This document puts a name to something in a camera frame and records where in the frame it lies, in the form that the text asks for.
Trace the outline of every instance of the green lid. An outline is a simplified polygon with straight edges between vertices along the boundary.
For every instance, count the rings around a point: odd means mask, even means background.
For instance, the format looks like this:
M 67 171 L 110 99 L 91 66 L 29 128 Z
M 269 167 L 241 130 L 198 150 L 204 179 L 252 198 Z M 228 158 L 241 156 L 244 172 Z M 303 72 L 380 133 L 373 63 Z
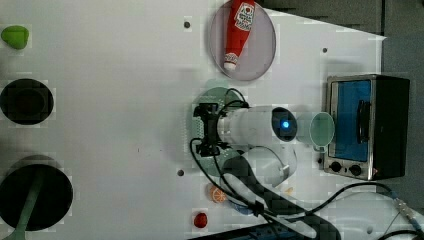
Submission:
M 1 39 L 14 49 L 24 49 L 28 43 L 29 31 L 22 26 L 10 26 L 3 30 Z

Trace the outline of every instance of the label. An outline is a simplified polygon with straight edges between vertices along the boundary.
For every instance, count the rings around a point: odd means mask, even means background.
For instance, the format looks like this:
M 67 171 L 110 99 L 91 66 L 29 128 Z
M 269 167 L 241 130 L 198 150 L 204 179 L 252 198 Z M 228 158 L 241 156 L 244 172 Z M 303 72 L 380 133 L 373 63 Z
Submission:
M 253 24 L 255 7 L 248 3 L 241 3 L 237 14 L 234 16 L 236 27 L 243 31 L 250 31 Z
M 237 64 L 237 55 L 235 53 L 227 53 L 225 54 L 225 61 Z

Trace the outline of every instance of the ketchup bottle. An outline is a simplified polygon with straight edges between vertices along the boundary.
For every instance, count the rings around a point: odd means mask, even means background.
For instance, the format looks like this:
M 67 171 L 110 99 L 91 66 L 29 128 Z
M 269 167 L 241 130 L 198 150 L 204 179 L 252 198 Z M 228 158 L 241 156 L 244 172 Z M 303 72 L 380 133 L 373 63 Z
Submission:
M 236 69 L 237 60 L 249 37 L 255 13 L 254 0 L 233 0 L 227 27 L 227 45 L 225 47 L 224 68 Z

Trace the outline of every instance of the blue light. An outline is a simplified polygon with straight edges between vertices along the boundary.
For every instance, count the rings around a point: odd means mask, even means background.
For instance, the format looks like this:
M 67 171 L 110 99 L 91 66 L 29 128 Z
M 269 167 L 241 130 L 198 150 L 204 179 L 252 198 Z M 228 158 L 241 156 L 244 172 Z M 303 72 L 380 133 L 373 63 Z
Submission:
M 289 124 L 289 122 L 284 121 L 284 122 L 281 122 L 281 127 L 283 127 L 283 128 L 289 128 L 290 127 L 290 124 Z

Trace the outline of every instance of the white surface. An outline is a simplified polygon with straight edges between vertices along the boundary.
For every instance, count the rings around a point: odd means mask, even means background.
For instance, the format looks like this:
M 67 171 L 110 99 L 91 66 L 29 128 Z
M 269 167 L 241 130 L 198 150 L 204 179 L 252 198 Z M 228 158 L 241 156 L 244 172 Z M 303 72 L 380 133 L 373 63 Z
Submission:
M 45 80 L 56 105 L 30 128 L 0 113 L 0 168 L 44 153 L 75 188 L 71 216 L 31 239 L 186 239 L 262 222 L 207 200 L 207 179 L 187 149 L 191 101 L 216 82 L 208 80 L 225 78 L 206 49 L 208 21 L 223 2 L 1 1 L 1 27 L 26 25 L 31 38 L 21 52 L 1 43 L 0 87 L 21 77 Z M 251 104 L 319 111 L 327 75 L 380 72 L 379 37 L 269 13 L 273 65 L 256 81 L 230 82 Z M 183 27 L 187 19 L 191 29 Z M 297 150 L 298 169 L 281 191 L 322 201 L 353 182 L 320 171 L 310 147 Z M 192 226 L 198 210 L 207 211 L 207 229 Z M 0 225 L 0 237 L 8 229 Z
M 342 233 L 342 239 L 375 240 L 397 230 L 414 230 L 405 217 L 398 215 L 394 201 L 377 193 L 357 193 L 330 203 L 317 215 L 332 223 Z M 414 211 L 424 227 L 424 217 Z M 412 239 L 410 234 L 391 237 Z

